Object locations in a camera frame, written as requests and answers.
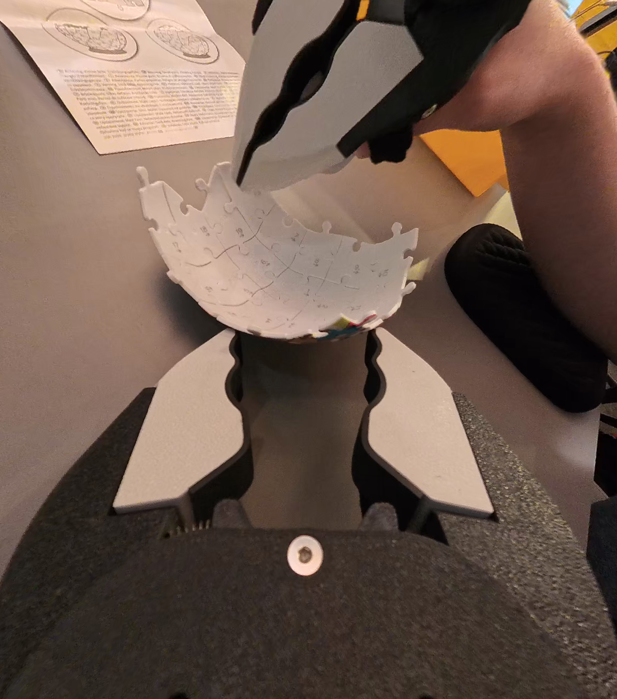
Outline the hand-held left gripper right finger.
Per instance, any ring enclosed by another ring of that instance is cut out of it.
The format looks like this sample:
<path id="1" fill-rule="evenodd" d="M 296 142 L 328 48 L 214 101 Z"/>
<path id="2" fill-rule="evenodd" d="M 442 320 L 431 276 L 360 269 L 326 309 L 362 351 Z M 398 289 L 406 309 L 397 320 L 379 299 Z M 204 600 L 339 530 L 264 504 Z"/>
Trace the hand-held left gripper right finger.
<path id="1" fill-rule="evenodd" d="M 495 508 L 444 379 L 384 328 L 367 337 L 365 454 L 439 512 L 491 517 Z"/>

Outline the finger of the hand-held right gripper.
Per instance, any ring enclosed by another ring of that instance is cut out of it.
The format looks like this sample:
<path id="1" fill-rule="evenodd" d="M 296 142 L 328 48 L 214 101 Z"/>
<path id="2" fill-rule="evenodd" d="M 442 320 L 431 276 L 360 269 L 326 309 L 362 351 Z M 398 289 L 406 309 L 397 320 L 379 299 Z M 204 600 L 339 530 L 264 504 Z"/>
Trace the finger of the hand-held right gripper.
<path id="1" fill-rule="evenodd" d="M 275 191 L 340 169 L 350 155 L 338 143 L 421 61 L 405 25 L 362 21 L 337 49 L 326 78 L 289 109 L 278 134 L 258 146 L 245 187 Z"/>
<path id="2" fill-rule="evenodd" d="M 295 127 L 287 145 L 278 135 L 309 83 L 322 81 L 343 35 L 343 1 L 257 2 L 234 132 L 239 187 L 287 187 L 311 175 L 299 172 L 299 141 L 308 127 Z"/>

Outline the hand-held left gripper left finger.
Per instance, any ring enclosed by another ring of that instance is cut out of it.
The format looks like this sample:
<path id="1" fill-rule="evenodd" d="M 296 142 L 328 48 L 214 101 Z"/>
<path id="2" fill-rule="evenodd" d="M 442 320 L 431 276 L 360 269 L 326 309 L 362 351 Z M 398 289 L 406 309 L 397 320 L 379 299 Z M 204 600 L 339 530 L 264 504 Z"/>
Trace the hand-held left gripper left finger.
<path id="1" fill-rule="evenodd" d="M 221 331 L 159 380 L 113 501 L 117 514 L 176 508 L 247 452 L 235 331 Z"/>

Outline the assembled white puzzle section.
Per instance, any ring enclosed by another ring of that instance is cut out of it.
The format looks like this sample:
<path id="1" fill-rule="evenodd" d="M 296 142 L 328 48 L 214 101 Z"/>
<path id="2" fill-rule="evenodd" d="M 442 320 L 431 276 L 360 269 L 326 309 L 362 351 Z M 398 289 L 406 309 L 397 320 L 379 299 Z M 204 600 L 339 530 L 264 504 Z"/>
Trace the assembled white puzzle section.
<path id="1" fill-rule="evenodd" d="M 150 236 L 179 285 L 210 316 L 250 335 L 300 342 L 370 331 L 416 288 L 411 272 L 418 229 L 398 222 L 382 242 L 307 229 L 270 194 L 246 193 L 230 163 L 216 164 L 202 209 L 137 168 Z"/>

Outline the person's right forearm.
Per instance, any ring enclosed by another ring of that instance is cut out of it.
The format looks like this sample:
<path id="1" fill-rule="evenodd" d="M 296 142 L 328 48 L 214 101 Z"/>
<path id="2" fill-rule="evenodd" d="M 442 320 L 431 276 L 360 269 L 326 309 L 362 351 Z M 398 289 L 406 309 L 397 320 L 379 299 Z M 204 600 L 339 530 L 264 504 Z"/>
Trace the person's right forearm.
<path id="1" fill-rule="evenodd" d="M 617 363 L 617 125 L 514 137 L 504 147 L 523 240 L 546 291 Z"/>

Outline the person's right hand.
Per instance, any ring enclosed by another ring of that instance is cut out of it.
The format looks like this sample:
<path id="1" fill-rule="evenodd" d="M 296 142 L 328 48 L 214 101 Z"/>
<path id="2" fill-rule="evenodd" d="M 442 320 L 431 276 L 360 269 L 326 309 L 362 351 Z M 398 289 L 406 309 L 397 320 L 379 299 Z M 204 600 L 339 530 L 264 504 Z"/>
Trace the person's right hand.
<path id="1" fill-rule="evenodd" d="M 414 127 L 498 131 L 503 142 L 617 125 L 616 102 L 600 62 L 555 1 L 531 1 L 455 97 Z"/>

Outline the white instruction leaflet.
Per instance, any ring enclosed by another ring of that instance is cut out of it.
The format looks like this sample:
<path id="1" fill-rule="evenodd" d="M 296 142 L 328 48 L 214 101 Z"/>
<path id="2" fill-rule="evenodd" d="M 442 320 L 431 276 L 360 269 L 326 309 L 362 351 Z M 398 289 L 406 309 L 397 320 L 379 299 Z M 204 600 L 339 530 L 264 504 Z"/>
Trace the white instruction leaflet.
<path id="1" fill-rule="evenodd" d="M 244 61 L 198 1 L 0 1 L 99 154 L 232 137 Z"/>

